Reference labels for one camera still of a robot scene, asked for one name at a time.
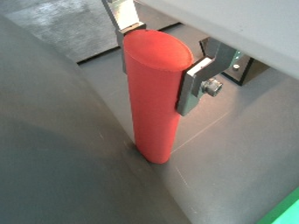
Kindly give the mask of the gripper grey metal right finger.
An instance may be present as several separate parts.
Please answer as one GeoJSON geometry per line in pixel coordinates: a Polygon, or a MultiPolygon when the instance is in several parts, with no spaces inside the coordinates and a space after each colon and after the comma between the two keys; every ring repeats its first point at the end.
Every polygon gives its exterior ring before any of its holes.
{"type": "Polygon", "coordinates": [[[221,89],[213,76],[221,73],[231,65],[236,50],[217,41],[205,38],[200,42],[203,57],[184,70],[176,111],[185,116],[198,104],[204,94],[215,97],[221,89]]]}

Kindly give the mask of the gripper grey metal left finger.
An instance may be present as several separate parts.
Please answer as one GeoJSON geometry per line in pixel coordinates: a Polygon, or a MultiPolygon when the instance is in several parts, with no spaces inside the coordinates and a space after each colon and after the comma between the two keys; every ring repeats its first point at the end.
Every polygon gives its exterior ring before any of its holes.
{"type": "Polygon", "coordinates": [[[116,42],[120,49],[124,49],[124,36],[145,24],[138,20],[133,0],[101,0],[108,17],[116,29],[116,42]]]}

